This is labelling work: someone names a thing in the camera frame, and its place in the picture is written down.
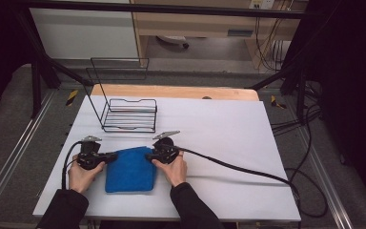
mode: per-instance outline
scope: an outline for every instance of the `white table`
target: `white table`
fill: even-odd
[[[91,97],[95,104],[102,96]],[[61,171],[71,145],[87,135],[103,139],[100,152],[137,146],[152,147],[152,138],[166,131],[175,145],[251,170],[286,178],[275,139],[262,102],[192,98],[156,99],[158,114],[155,134],[105,133],[87,97],[33,214],[44,215],[61,186]],[[72,155],[79,153],[76,147]],[[276,180],[248,175],[186,153],[188,177],[202,200],[224,221],[300,221],[291,189]],[[106,171],[85,194],[90,201],[86,213],[91,219],[177,220],[169,198],[171,185],[158,171],[150,192],[105,192]]]

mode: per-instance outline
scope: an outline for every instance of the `person's hand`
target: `person's hand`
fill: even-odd
[[[71,168],[68,170],[68,176],[70,177],[69,187],[73,191],[83,194],[88,190],[91,183],[94,181],[96,175],[103,171],[105,162],[102,161],[92,170],[85,170],[77,162],[77,155],[72,157],[73,163]]]
[[[156,159],[153,159],[152,163],[165,173],[166,179],[173,187],[186,182],[187,163],[183,159],[182,151],[179,152],[179,155],[170,164],[163,164]]]

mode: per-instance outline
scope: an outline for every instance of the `wire basket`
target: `wire basket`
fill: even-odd
[[[149,59],[92,58],[91,62],[93,68],[87,68],[88,76],[93,84],[100,86],[102,94],[92,96],[86,87],[85,90],[102,129],[105,132],[116,133],[155,133],[157,114],[155,99],[114,98],[106,95],[102,85],[102,83],[116,83],[118,80],[125,79],[145,79]],[[127,75],[139,75],[139,77],[120,77],[120,74],[126,71],[129,72]]]

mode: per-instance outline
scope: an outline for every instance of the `blue cloth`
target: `blue cloth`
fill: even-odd
[[[117,151],[118,158],[107,166],[106,192],[142,192],[153,189],[156,167],[146,158],[148,147]]]

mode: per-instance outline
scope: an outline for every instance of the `person's arm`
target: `person's arm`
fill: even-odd
[[[98,173],[103,170],[105,162],[101,162],[92,170],[84,170],[76,162],[73,156],[73,163],[68,171],[70,190],[57,190],[51,203],[37,224],[37,228],[44,229],[76,229],[79,222],[85,216],[89,202],[83,196],[88,190]]]
[[[165,173],[172,185],[171,199],[179,213],[182,229],[224,228],[215,213],[186,182],[187,163],[183,159],[183,152],[171,164],[162,164],[155,159],[152,163]]]

